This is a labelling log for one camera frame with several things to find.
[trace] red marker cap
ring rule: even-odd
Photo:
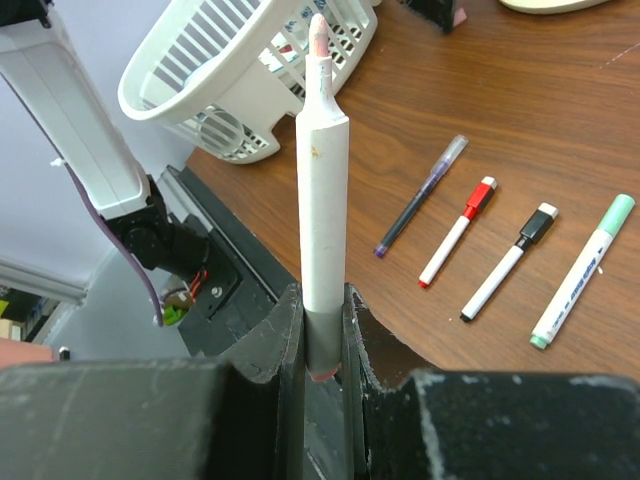
[[[489,203],[497,186],[498,182],[495,178],[484,177],[467,200],[467,208],[464,209],[462,215],[473,220],[473,217]]]

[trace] pen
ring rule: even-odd
[[[553,341],[635,203],[629,195],[615,198],[531,332],[534,347],[543,350]]]
[[[511,269],[518,263],[520,257],[529,250],[532,245],[538,243],[547,230],[553,225],[558,216],[558,209],[548,203],[542,203],[520,230],[520,238],[509,249],[493,272],[487,277],[471,300],[464,306],[460,313],[460,319],[470,322],[482,309],[487,300],[493,295],[502,281],[507,277]]]
[[[475,188],[467,200],[467,206],[464,212],[462,212],[462,215],[460,215],[456,223],[453,224],[453,227],[449,230],[449,233],[436,250],[436,253],[433,254],[433,257],[420,274],[418,283],[422,288],[429,286],[433,277],[436,276],[436,273],[438,273],[438,270],[440,270],[440,267],[451,253],[451,250],[453,250],[453,247],[455,247],[467,226],[471,223],[471,220],[489,203],[497,187],[498,182],[496,182],[493,177],[484,177]]]
[[[342,353],[349,117],[333,97],[329,27],[311,19],[306,95],[296,117],[302,304],[311,378],[336,372]]]
[[[376,256],[380,258],[384,257],[391,244],[395,241],[396,238],[398,238],[398,235],[400,235],[400,232],[402,232],[404,227],[407,226],[407,223],[409,223],[409,220],[411,220],[413,214],[416,213],[418,208],[420,208],[420,205],[424,203],[429,194],[433,191],[443,175],[447,173],[449,167],[453,165],[453,162],[455,162],[456,158],[458,158],[458,156],[468,143],[469,140],[463,135],[457,135],[451,141],[440,159],[431,169],[429,177],[427,177],[427,180],[424,182],[422,187],[420,187],[420,190],[418,190],[415,196],[411,199],[409,205],[407,205],[407,207],[400,214],[398,219],[394,222],[389,231],[373,251]]]

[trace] wooden desk surface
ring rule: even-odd
[[[617,372],[640,379],[640,208],[546,351],[531,330],[615,195],[640,201],[640,2],[534,17],[466,2],[451,35],[392,0],[338,95],[351,118],[347,280],[380,322],[447,369]],[[384,260],[372,250],[454,135],[470,139]],[[299,278],[295,136],[250,166],[188,165]],[[418,275],[485,176],[496,196],[429,290]],[[541,202],[560,209],[472,324],[460,309]]]

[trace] white cylindrical object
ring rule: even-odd
[[[307,94],[296,117],[302,297],[307,369],[335,371],[342,351],[349,118],[331,88],[331,57],[307,56]]]
[[[542,340],[535,343],[537,347],[544,348],[553,341],[612,242],[613,237],[604,230],[591,234],[531,333]]]
[[[436,253],[433,254],[433,257],[420,274],[419,280],[421,286],[426,287],[431,283],[433,277],[436,276],[436,273],[438,273],[438,270],[440,270],[440,267],[451,253],[451,250],[453,250],[453,247],[458,243],[458,240],[470,222],[471,220],[464,215],[461,215],[458,220],[456,220],[456,223],[453,224],[453,227],[449,230],[447,236],[444,237]]]
[[[509,274],[513,266],[518,263],[518,260],[523,254],[524,252],[515,245],[509,249],[507,254],[502,257],[500,263],[496,265],[496,268],[493,269],[493,272],[491,272],[487,277],[478,291],[473,295],[473,297],[471,297],[471,300],[469,300],[469,302],[464,306],[461,312],[462,316],[466,317],[468,320],[473,320],[489,297],[491,297],[493,292],[495,292],[496,288],[498,288],[500,283],[502,283]]]

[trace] wire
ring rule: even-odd
[[[208,277],[209,277],[209,272],[207,272],[206,270],[200,270],[196,275],[196,277],[193,279],[193,282],[191,282],[191,286],[189,287],[189,293],[191,294],[191,298],[193,298],[194,302],[196,300],[196,295],[198,294],[200,287],[204,282],[206,282]]]
[[[151,298],[151,303],[153,304],[153,308],[155,310],[155,319],[154,319],[155,323],[163,327],[164,326],[163,309],[162,309],[162,306],[160,305],[160,299],[158,298],[158,294],[156,293],[155,289],[153,288],[153,285],[151,284],[151,280],[149,279],[149,276],[145,273],[142,266],[133,257],[133,255],[131,255],[131,253],[126,249],[126,247],[122,244],[122,242],[118,239],[118,237],[116,237],[115,234],[109,229],[104,219],[100,216],[96,208],[91,203],[91,199],[89,198],[89,194],[87,193],[87,190],[84,188],[84,185],[82,185],[82,182],[80,181],[78,176],[75,174],[73,169],[66,162],[64,162],[64,166],[66,167],[67,172],[69,172],[69,175],[71,176],[71,180],[73,181],[73,184],[75,185],[76,190],[78,190],[78,193],[80,194],[82,203],[84,204],[85,208],[89,212],[89,215],[91,216],[93,221],[96,223],[96,225],[98,225],[100,230],[102,230],[102,233],[104,233],[107,236],[107,238],[111,240],[111,243],[115,245],[118,251],[125,258],[125,260],[129,262],[129,265],[131,265],[133,270],[140,277],[140,280],[142,280],[142,283],[144,284],[144,286],[147,288],[147,292],[149,292],[149,297]]]
[[[160,301],[162,302],[162,304],[164,305],[164,303],[169,299],[169,297],[174,296],[176,293],[182,293],[182,292],[186,292],[188,289],[187,287],[177,287],[177,288],[172,288],[171,290],[169,290],[167,293],[163,293],[160,296]]]

